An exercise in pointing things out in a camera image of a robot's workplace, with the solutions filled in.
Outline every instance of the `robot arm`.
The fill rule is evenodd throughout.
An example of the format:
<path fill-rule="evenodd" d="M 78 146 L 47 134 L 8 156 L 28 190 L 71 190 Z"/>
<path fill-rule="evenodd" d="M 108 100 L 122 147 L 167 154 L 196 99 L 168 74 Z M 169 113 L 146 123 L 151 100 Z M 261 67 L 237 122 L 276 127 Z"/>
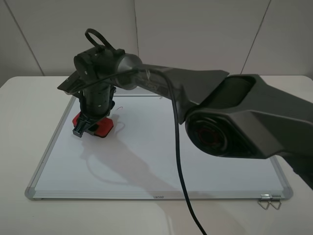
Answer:
<path fill-rule="evenodd" d="M 144 65 L 107 41 L 74 57 L 76 72 L 58 89 L 79 98 L 81 113 L 73 133 L 91 131 L 110 114 L 115 87 L 140 86 L 170 98 L 162 74 L 173 86 L 179 123 L 205 153 L 266 159 L 282 156 L 313 189 L 313 104 L 267 85 L 258 75 L 222 70 L 192 71 Z"/>

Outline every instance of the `table surface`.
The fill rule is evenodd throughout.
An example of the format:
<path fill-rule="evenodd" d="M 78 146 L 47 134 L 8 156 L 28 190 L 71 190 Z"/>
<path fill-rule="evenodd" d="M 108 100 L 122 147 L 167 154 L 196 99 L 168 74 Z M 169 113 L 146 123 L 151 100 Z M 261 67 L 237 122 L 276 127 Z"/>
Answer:
<path fill-rule="evenodd" d="M 305 76 L 262 76 L 271 86 L 313 102 Z M 56 89 L 66 77 L 14 77 L 0 88 L 0 234 L 199 235 L 184 201 L 30 201 L 24 191 L 67 106 Z M 255 200 L 193 201 L 208 235 L 311 235 L 313 191 L 283 159 L 294 191 L 279 211 Z"/>

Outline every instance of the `metal clip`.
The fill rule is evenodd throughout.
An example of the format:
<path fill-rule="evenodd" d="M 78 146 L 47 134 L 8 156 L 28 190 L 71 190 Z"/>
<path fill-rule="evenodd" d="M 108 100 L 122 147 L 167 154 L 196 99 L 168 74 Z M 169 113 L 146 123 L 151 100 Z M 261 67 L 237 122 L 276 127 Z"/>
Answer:
<path fill-rule="evenodd" d="M 261 198 L 259 199 L 258 203 L 263 209 L 267 210 L 269 208 L 270 199 L 271 198 L 269 194 L 261 194 Z"/>
<path fill-rule="evenodd" d="M 272 195 L 272 198 L 270 199 L 269 203 L 276 209 L 279 210 L 282 202 L 282 197 L 280 195 Z"/>

